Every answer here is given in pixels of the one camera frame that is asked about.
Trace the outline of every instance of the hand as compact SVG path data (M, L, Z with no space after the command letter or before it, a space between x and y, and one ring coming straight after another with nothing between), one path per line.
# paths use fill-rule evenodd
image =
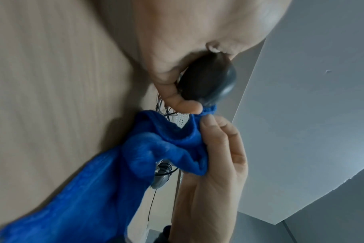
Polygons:
M202 105L184 100L175 82L208 51L230 59L261 42L291 0L133 0L136 32L147 70L166 105L199 114Z
M237 128L220 116L201 119L207 173L184 173L172 218L171 243L227 243L234 230L248 166Z

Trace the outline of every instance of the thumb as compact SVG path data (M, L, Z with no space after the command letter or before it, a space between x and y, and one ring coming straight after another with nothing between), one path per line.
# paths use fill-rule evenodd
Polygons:
M226 175L233 170L229 138L222 131L214 116L208 114L201 118L200 131L209 156L208 173Z

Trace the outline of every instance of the blue towel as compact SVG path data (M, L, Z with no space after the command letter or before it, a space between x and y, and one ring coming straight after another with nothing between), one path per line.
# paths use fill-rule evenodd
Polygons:
M0 243L105 243L125 235L157 161L206 173L199 120L215 109L191 115L182 129L154 111L138 113L124 144L92 159L42 210L1 229Z

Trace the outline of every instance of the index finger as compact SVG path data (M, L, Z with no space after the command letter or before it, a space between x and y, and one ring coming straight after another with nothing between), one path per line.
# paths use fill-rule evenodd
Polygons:
M246 164L246 152L238 129L226 118L214 116L219 127L229 138L230 153L234 164Z
M203 110L201 103L195 100L185 100L178 94L177 87L172 84L154 83L165 104L179 113L200 114Z

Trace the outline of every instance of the blue fabric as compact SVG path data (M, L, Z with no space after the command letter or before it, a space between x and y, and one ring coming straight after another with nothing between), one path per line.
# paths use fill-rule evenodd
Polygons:
M0 242L105 243L124 235L157 161L170 159L184 171L206 173L199 120L215 109L191 115L182 129L154 111L138 113L123 145L92 159L42 210L4 227Z

